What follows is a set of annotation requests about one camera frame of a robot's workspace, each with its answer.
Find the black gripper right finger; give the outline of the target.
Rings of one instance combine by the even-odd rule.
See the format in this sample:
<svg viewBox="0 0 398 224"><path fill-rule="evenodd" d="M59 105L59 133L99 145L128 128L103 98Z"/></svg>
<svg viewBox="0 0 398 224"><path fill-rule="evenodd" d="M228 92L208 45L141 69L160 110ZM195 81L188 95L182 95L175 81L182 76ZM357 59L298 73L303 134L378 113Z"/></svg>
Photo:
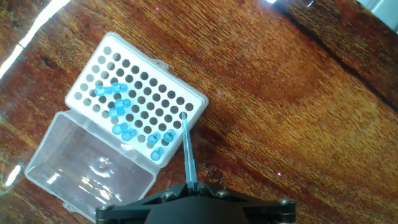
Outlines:
<svg viewBox="0 0 398 224"><path fill-rule="evenodd" d="M261 200L217 184L198 184L205 216L215 223L295 223L295 202Z"/></svg>

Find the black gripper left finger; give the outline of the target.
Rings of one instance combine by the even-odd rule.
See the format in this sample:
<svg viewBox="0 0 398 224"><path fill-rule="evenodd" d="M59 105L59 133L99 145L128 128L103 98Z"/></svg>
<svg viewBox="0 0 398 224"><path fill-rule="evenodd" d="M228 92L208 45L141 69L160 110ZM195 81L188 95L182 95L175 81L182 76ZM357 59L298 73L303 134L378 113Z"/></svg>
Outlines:
<svg viewBox="0 0 398 224"><path fill-rule="evenodd" d="M155 208L188 197L195 192L195 184L175 184L171 188L127 205L103 205L96 208L95 223L120 223L122 220L142 221Z"/></svg>

